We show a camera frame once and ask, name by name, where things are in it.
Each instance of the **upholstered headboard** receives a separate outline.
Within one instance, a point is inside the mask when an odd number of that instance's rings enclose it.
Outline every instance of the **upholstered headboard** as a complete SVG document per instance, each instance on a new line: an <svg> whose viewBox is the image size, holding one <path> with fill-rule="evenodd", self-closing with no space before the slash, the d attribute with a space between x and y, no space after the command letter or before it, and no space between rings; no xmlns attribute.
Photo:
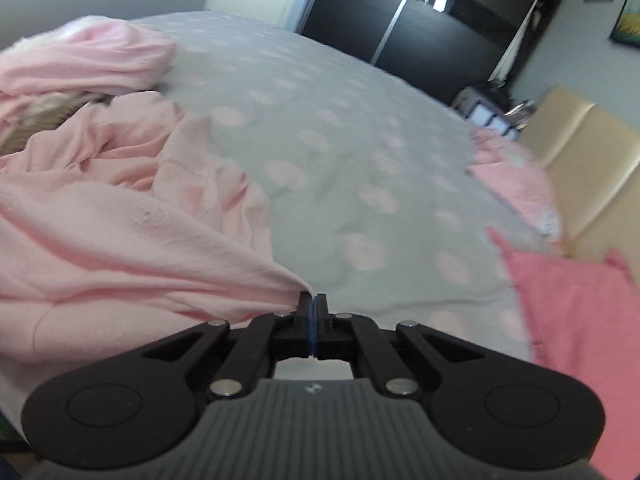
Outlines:
<svg viewBox="0 0 640 480"><path fill-rule="evenodd" d="M640 133L557 86L520 142L554 185L571 255L601 260L619 248L640 283Z"/></svg>

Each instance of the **picture frame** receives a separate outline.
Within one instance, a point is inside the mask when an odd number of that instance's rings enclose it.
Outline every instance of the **picture frame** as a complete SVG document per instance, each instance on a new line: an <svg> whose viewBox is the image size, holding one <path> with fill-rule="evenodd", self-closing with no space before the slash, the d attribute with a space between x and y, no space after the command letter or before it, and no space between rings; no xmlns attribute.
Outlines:
<svg viewBox="0 0 640 480"><path fill-rule="evenodd" d="M609 39L640 48L640 0L625 0Z"/></svg>

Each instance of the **gray bedsheet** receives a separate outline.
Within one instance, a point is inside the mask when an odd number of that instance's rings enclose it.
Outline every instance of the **gray bedsheet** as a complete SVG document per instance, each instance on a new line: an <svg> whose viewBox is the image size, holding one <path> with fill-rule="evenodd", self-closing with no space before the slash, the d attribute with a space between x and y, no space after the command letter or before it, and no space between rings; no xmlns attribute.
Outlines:
<svg viewBox="0 0 640 480"><path fill-rule="evenodd" d="M160 90L212 115L212 142L263 186L274 259L333 312L415 319L528 358L518 300L485 229L540 238L465 173L468 126L359 60L284 30L198 12L140 20L180 44ZM0 358L0 409L19 428L38 384L71 365ZM309 363L279 368L304 378ZM316 378L339 378L334 364Z"/></svg>

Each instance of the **gray grip handle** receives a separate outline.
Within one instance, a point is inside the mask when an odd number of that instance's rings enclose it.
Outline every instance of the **gray grip handle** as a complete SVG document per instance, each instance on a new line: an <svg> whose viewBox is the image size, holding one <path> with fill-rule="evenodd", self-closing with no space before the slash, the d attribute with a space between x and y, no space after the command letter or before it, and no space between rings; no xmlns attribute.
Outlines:
<svg viewBox="0 0 640 480"><path fill-rule="evenodd" d="M550 471L481 463L444 440L421 406L368 379L260 380L247 397L209 405L178 446L112 471L43 462L31 480L604 480L580 461Z"/></svg>

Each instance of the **wardrobe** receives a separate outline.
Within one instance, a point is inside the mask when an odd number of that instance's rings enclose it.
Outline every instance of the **wardrobe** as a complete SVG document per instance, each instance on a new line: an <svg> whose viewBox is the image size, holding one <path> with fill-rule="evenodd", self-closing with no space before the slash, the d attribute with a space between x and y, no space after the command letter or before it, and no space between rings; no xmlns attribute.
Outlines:
<svg viewBox="0 0 640 480"><path fill-rule="evenodd" d="M311 0L300 33L450 104L487 81L536 0Z"/></svg>

